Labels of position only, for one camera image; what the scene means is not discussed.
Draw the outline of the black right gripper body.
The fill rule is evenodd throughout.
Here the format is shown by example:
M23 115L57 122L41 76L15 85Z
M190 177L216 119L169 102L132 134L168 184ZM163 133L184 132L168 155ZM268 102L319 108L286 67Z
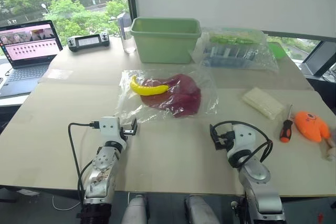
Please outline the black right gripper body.
M235 132L233 130L227 131L226 133L220 135L218 138L222 147L233 147L235 140Z

